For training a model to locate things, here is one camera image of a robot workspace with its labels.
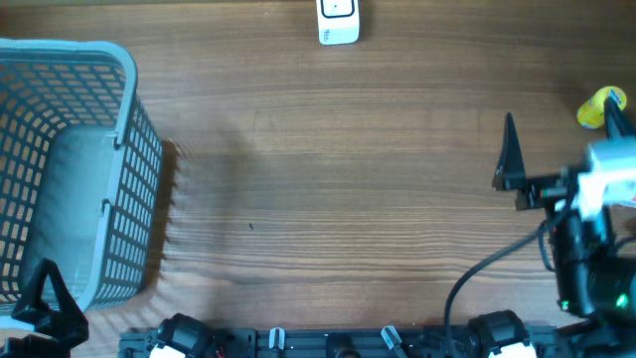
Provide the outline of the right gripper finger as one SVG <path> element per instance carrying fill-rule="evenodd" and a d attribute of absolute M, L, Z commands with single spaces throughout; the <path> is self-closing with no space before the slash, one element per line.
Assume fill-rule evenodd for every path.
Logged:
<path fill-rule="evenodd" d="M 526 184 L 522 150 L 510 112 L 505 116 L 502 149 L 495 168 L 492 186 L 497 191 L 521 190 Z"/>
<path fill-rule="evenodd" d="M 608 139 L 635 137 L 635 127 L 625 116 L 612 97 L 608 97 L 603 104 L 605 133 Z"/>

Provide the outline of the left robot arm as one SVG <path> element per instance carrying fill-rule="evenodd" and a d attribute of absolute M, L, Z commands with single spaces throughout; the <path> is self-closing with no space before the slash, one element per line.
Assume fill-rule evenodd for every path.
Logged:
<path fill-rule="evenodd" d="M 89 339 L 88 321 L 66 287 L 57 264 L 43 259 L 14 306 L 11 317 L 31 324 L 34 332 L 9 338 L 3 357 L 69 357 Z M 157 328 L 156 342 L 144 348 L 151 357 L 215 357 L 208 327 L 176 314 Z"/>

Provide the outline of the yellow lid jar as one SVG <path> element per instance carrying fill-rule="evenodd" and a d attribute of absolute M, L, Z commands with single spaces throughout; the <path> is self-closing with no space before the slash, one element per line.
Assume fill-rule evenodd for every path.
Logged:
<path fill-rule="evenodd" d="M 599 89 L 584 104 L 582 104 L 576 112 L 577 122 L 584 128 L 597 129 L 604 125 L 604 103 L 611 98 L 620 109 L 624 109 L 627 104 L 627 95 L 625 92 L 614 86 Z"/>

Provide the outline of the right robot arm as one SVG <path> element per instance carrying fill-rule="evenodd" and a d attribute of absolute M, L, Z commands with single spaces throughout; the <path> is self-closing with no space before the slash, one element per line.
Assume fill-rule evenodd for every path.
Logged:
<path fill-rule="evenodd" d="M 444 305 L 475 273 L 532 241 L 546 269 L 556 276 L 559 308 L 581 323 L 556 332 L 567 357 L 632 357 L 635 354 L 635 261 L 619 254 L 610 209 L 635 204 L 635 128 L 618 101 L 608 96 L 602 115 L 606 137 L 587 145 L 582 161 L 558 174 L 530 177 L 511 114 L 493 176 L 497 191 L 514 191 L 519 211 L 539 210 L 545 220 L 525 238 L 470 268 L 452 287 Z"/>

